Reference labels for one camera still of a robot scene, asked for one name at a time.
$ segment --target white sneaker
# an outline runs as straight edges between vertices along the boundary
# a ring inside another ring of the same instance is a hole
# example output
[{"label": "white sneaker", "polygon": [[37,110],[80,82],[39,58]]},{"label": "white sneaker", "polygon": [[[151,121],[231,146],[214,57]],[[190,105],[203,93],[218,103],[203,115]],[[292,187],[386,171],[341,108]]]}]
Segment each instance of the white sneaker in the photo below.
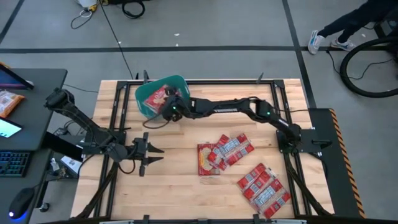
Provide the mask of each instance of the white sneaker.
[{"label": "white sneaker", "polygon": [[319,36],[317,30],[313,30],[311,33],[310,41],[308,42],[308,51],[311,54],[316,54],[323,40],[325,40],[325,38]]},{"label": "white sneaker", "polygon": [[352,41],[350,40],[347,40],[345,43],[340,43],[338,42],[337,38],[334,41],[332,41],[330,45],[332,47],[340,48],[346,51],[353,50],[356,47],[356,45],[352,43]]}]

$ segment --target wooden table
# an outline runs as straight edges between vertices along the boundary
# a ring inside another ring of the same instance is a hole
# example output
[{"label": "wooden table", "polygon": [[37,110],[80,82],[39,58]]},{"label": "wooden table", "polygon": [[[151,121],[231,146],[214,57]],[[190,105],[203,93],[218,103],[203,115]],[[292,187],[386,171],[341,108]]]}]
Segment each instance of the wooden table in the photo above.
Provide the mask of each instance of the wooden table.
[{"label": "wooden table", "polygon": [[[299,79],[285,79],[285,89],[291,110],[306,109],[307,104]],[[102,81],[98,93],[93,120],[100,126],[109,127],[114,93],[117,81]],[[130,91],[127,119],[126,145],[135,137],[149,132],[149,141],[165,151],[164,159],[151,164],[145,177],[138,176],[138,169],[131,175],[119,171],[114,195],[112,219],[196,219],[196,218],[252,218],[254,209],[242,196],[236,182],[262,162],[269,166],[289,189],[282,154],[278,150],[275,128],[270,124],[251,121],[245,114],[214,114],[208,118],[185,119],[170,123],[161,129],[146,129],[146,120]],[[271,90],[264,85],[191,85],[191,96],[209,100],[230,100],[258,96],[272,104]],[[118,110],[116,124],[119,124],[121,110]],[[307,111],[292,113],[294,123],[303,129],[312,127]],[[256,148],[235,165],[227,168],[220,176],[199,177],[197,144],[217,142],[225,134],[235,137],[245,133]],[[333,213],[328,186],[322,163],[301,154],[305,181],[315,198],[329,212]],[[81,169],[71,216],[79,214],[98,188],[103,156],[95,156]],[[132,169],[131,161],[123,161],[124,170]],[[301,193],[296,186],[300,211],[304,213]],[[107,192],[104,195],[101,214],[104,214]],[[291,200],[273,218],[294,217]]]}]

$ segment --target black and yellow tape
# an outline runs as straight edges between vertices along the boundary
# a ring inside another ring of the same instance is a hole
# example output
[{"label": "black and yellow tape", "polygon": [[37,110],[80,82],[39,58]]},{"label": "black and yellow tape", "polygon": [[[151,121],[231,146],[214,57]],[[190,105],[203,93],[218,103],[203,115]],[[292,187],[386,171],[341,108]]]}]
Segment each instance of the black and yellow tape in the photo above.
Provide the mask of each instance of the black and yellow tape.
[{"label": "black and yellow tape", "polygon": [[340,127],[338,126],[336,113],[335,113],[335,111],[333,109],[329,109],[329,110],[330,110],[330,113],[331,113],[331,117],[333,118],[333,122],[335,124],[336,134],[338,136],[338,141],[339,141],[339,144],[340,144],[341,153],[343,153],[344,161],[346,163],[346,168],[347,168],[347,173],[348,173],[348,176],[349,176],[349,181],[351,182],[351,185],[353,187],[354,197],[356,199],[356,204],[358,206],[359,215],[362,218],[366,218],[365,211],[363,210],[363,206],[362,206],[361,197],[359,196],[358,188],[356,186],[356,182],[355,182],[355,179],[354,179],[353,170],[351,168],[351,164],[349,163],[346,146],[344,145],[343,137],[342,137],[341,131],[340,131]]}]

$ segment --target bicycle wheel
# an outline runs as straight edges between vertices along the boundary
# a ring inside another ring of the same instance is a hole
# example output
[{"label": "bicycle wheel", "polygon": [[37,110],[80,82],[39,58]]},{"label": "bicycle wheel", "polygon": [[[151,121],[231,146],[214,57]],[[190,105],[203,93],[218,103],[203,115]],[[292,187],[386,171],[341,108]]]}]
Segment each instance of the bicycle wheel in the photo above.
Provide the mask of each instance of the bicycle wheel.
[{"label": "bicycle wheel", "polygon": [[349,78],[349,75],[347,74],[348,63],[358,52],[360,52],[368,47],[377,45],[377,44],[387,44],[387,43],[398,43],[398,37],[385,37],[385,38],[365,42],[365,43],[357,46],[356,48],[354,48],[352,51],[350,51],[346,55],[346,57],[341,62],[340,74],[341,74],[341,81],[343,81],[344,85],[347,86],[347,88],[349,90],[351,90],[352,92],[354,92],[358,95],[370,97],[370,98],[385,98],[385,97],[398,95],[398,88],[395,88],[393,90],[388,90],[388,91],[377,92],[377,93],[371,92],[371,91],[365,91],[361,88],[358,88],[356,85],[354,85],[354,83]]}]

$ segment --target concrete floor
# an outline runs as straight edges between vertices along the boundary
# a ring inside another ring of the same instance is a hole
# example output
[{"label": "concrete floor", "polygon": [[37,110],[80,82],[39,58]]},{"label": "concrete floor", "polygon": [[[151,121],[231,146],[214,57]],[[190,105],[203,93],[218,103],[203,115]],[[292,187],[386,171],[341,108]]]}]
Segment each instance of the concrete floor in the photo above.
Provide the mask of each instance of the concrete floor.
[{"label": "concrete floor", "polygon": [[[147,11],[137,20],[124,17],[116,6],[105,10],[123,47],[152,47],[152,50],[176,44],[180,47],[274,47],[192,52],[130,49],[125,55],[133,74],[146,69],[151,78],[175,74],[185,78],[256,78],[261,72],[264,78],[302,78],[284,1],[152,0],[145,3]],[[306,46],[312,29],[321,29],[365,0],[287,2],[298,42]],[[0,0],[0,30],[6,26],[17,4],[16,0]],[[86,90],[98,90],[101,80],[129,79],[121,54],[109,52],[108,48],[118,45],[101,10],[97,10],[85,26],[71,30],[70,21],[80,11],[72,0],[24,0],[6,34],[2,33],[4,37],[0,35],[0,61],[18,68],[66,68],[69,73],[65,83]],[[324,44],[328,45],[334,37],[327,38]],[[373,30],[361,29],[352,40],[360,44],[376,37]],[[97,49],[102,52],[65,53],[70,48],[77,49],[76,52],[80,48],[102,48]],[[58,53],[30,54],[29,49],[41,52],[56,49]],[[316,56],[301,53],[315,103],[319,108],[334,108],[337,113],[367,217],[398,220],[397,97],[369,99],[354,95],[343,86],[325,52]],[[332,52],[332,55],[339,67],[346,53]],[[360,75],[367,64],[385,59],[388,55],[384,52],[361,53],[353,59],[349,72]],[[396,66],[389,62],[371,67],[358,86],[385,90],[396,88],[397,82]],[[93,114],[95,93],[65,88],[75,95],[76,104],[83,112]],[[49,130],[54,131],[66,121],[55,114]],[[76,133],[78,127],[72,126],[71,130]],[[52,208],[47,213],[36,211],[31,223],[67,219],[75,188],[76,182],[50,183],[45,199]]]}]

